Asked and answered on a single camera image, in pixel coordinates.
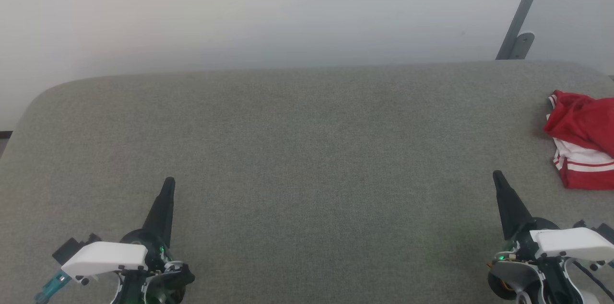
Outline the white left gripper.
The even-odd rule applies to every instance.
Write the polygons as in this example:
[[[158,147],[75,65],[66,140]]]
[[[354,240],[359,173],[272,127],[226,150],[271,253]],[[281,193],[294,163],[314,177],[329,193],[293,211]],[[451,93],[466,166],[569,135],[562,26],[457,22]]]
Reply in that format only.
[[[173,177],[167,177],[154,200],[142,229],[157,236],[165,247],[171,247],[173,212],[175,207]],[[61,246],[61,284],[71,280],[82,282],[89,277],[118,270],[148,269],[143,245],[96,241],[67,241]]]

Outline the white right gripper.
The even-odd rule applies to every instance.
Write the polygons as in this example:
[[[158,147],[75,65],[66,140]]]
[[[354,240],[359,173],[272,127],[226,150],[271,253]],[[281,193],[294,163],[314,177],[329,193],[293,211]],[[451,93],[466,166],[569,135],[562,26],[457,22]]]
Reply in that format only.
[[[590,262],[610,262],[614,245],[590,228],[535,230],[536,222],[500,170],[493,172],[498,214],[506,241],[537,243],[537,257],[565,256]]]

